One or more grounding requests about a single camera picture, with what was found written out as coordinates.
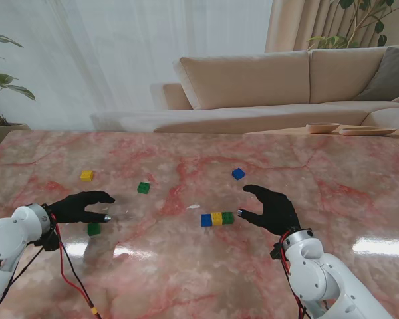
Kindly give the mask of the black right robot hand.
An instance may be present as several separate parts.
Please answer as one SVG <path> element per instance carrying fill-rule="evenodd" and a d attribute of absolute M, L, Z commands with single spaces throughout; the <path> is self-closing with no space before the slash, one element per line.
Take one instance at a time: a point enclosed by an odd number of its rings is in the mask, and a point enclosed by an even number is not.
<path fill-rule="evenodd" d="M 301 229 L 293 204 L 285 194 L 258 185 L 246 185 L 243 190 L 253 194 L 262 203 L 263 212 L 258 215 L 239 209 L 237 211 L 239 217 L 278 236 L 284 235 L 287 231 Z"/>

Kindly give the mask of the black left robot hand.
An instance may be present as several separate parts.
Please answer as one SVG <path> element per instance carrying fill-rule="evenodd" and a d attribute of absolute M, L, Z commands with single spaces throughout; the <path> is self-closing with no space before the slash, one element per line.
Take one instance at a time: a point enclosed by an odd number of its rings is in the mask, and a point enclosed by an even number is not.
<path fill-rule="evenodd" d="M 49 205 L 48 211 L 56 217 L 57 223 L 107 223 L 110 220 L 108 214 L 87 211 L 86 207 L 114 202 L 107 192 L 83 191 Z"/>

